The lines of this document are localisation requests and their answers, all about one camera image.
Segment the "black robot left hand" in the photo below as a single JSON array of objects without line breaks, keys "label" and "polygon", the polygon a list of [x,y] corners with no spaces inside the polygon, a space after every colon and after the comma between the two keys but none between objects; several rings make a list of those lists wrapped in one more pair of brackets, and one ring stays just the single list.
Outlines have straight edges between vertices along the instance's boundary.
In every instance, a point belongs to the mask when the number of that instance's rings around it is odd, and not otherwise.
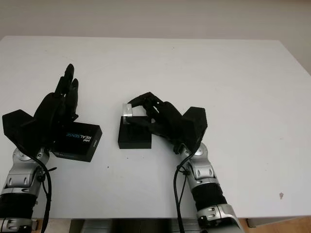
[{"label": "black robot left hand", "polygon": [[33,118],[22,124],[22,142],[19,144],[28,154],[35,154],[41,147],[49,146],[58,131],[78,117],[79,82],[73,75],[74,66],[69,64],[55,91],[46,95]]}]

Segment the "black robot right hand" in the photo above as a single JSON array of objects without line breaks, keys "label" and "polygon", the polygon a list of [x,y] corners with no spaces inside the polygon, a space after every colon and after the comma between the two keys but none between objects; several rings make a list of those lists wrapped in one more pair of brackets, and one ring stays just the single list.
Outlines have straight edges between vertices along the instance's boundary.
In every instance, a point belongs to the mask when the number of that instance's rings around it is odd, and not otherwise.
[{"label": "black robot right hand", "polygon": [[181,114],[170,102],[162,101],[151,92],[142,94],[128,102],[131,107],[142,106],[147,120],[128,119],[128,122],[147,128],[152,134],[161,136],[173,144],[176,154],[187,148],[194,152],[197,147],[197,107],[190,107]]}]

